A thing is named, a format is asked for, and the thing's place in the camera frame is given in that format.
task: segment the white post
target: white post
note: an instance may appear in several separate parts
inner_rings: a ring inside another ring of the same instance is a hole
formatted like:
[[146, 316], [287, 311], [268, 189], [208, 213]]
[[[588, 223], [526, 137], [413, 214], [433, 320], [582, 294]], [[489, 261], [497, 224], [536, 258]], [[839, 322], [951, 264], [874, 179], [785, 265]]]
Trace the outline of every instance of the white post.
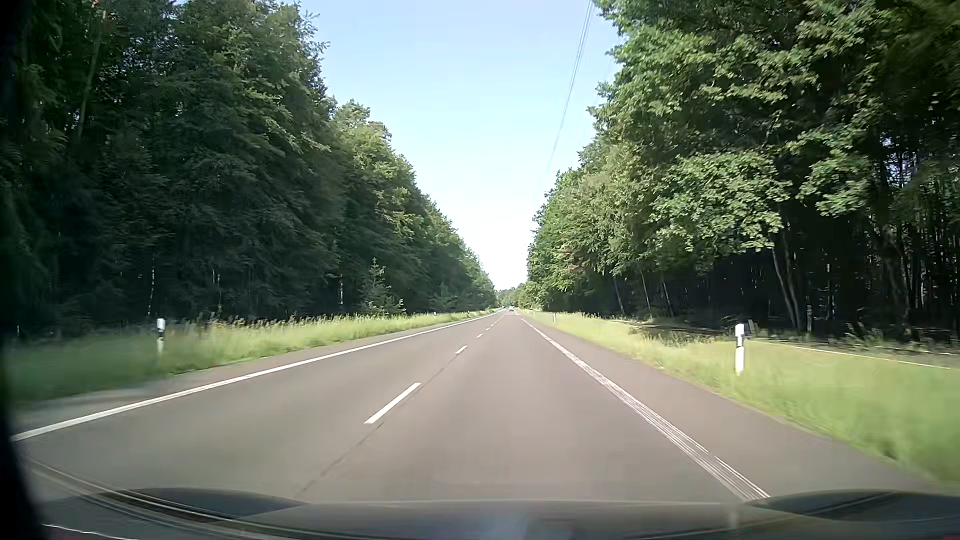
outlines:
[[163, 332], [167, 330], [167, 321], [160, 318], [156, 319], [156, 354], [163, 354]]
[[733, 357], [733, 367], [736, 370], [736, 374], [740, 375], [743, 373], [743, 323], [737, 323], [733, 333], [736, 334], [736, 354]]

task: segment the asphalt road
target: asphalt road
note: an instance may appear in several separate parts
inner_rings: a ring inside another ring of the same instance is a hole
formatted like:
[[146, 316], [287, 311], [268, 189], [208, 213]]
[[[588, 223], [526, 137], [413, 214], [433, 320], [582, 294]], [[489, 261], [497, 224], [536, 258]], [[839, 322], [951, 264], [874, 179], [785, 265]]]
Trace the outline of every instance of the asphalt road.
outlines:
[[[314, 503], [733, 503], [823, 489], [932, 489], [512, 312], [430, 330], [52, 402], [14, 419], [17, 448], [111, 489], [217, 488]], [[347, 352], [359, 346], [369, 347]], [[63, 496], [43, 478], [30, 482], [40, 500]]]

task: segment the sky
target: sky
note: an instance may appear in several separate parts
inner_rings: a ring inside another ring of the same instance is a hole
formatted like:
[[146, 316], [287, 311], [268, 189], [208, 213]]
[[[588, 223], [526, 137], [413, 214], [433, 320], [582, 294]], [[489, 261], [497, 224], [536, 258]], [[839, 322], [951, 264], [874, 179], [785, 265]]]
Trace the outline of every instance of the sky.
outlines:
[[417, 184], [480, 257], [496, 288], [526, 279], [527, 246], [558, 170], [593, 136], [587, 107], [619, 42], [592, 9], [561, 123], [587, 0], [302, 0], [327, 41], [322, 71], [339, 103], [386, 124]]

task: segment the tall grass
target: tall grass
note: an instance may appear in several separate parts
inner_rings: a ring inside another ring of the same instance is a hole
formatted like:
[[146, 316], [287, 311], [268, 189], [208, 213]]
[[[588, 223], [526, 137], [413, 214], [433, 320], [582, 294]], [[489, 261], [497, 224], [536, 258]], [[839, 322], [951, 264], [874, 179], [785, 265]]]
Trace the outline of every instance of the tall grass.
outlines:
[[960, 480], [960, 370], [748, 340], [733, 371], [728, 338], [663, 340], [581, 314], [524, 311], [680, 379], [942, 480]]
[[481, 311], [398, 317], [350, 316], [167, 329], [163, 354], [150, 332], [90, 335], [7, 350], [15, 403], [47, 400], [157, 379], [261, 356], [467, 319]]

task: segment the green leaves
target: green leaves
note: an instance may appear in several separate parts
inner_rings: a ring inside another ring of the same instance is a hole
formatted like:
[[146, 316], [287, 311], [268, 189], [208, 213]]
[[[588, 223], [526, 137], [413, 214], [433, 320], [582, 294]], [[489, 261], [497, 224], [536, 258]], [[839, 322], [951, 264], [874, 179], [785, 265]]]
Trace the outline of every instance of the green leaves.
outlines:
[[492, 304], [386, 127], [327, 94], [296, 6], [40, 0], [34, 18], [23, 117], [0, 124], [24, 329]]
[[597, 3], [620, 70], [531, 304], [960, 328], [960, 2]]

